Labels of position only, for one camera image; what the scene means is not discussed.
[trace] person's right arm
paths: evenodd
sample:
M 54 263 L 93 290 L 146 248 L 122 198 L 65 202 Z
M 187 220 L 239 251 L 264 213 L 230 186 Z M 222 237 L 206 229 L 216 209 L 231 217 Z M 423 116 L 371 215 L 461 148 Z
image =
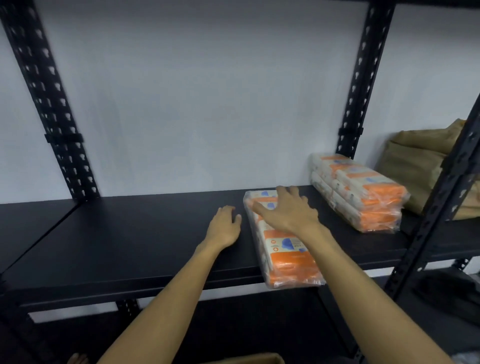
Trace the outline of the person's right arm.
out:
M 278 204 L 252 209 L 309 249 L 370 364 L 452 364 L 448 355 L 340 248 L 297 187 L 277 187 Z

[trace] blue patch on package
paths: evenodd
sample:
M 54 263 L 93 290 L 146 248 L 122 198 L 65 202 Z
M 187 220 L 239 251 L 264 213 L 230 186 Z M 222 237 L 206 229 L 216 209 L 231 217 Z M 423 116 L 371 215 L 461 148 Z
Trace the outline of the blue patch on package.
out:
M 282 240 L 282 248 L 288 249 L 288 250 L 293 250 L 292 240 L 290 240 L 289 238 L 283 239 Z

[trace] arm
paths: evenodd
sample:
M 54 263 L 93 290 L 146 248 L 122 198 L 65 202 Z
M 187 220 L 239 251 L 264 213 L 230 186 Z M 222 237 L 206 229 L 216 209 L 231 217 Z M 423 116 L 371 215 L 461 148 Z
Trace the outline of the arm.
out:
M 188 263 L 105 352 L 98 364 L 171 363 L 187 332 L 208 273 L 240 234 L 241 216 L 219 208 Z
M 297 187 L 277 187 L 278 205 L 253 210 L 275 229 L 298 236 L 314 257 L 355 340 L 371 364 L 452 364 L 387 294 L 343 252 Z

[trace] person's left hand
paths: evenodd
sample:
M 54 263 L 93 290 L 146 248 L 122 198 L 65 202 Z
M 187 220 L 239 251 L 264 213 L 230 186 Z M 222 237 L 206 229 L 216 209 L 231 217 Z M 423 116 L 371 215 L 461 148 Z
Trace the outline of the person's left hand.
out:
M 218 252 L 237 241 L 240 234 L 241 215 L 232 222 L 233 206 L 220 207 L 208 226 L 207 235 L 201 245 L 215 248 Z

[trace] plastic-wrapped package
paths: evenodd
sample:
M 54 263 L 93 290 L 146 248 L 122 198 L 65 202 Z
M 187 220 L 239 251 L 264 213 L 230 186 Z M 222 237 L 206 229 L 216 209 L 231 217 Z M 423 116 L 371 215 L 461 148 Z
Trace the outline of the plastic-wrapped package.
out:
M 243 198 L 267 286 L 276 289 L 324 284 L 305 245 L 296 236 L 273 229 L 255 214 L 250 208 L 255 201 L 273 210 L 278 196 L 275 190 L 247 191 Z
M 357 210 L 401 208 L 410 197 L 401 184 L 335 154 L 312 154 L 313 170 Z
M 330 207 L 360 232 L 395 232 L 400 228 L 402 213 L 399 208 L 358 210 L 332 189 L 315 171 L 312 185 L 320 192 Z

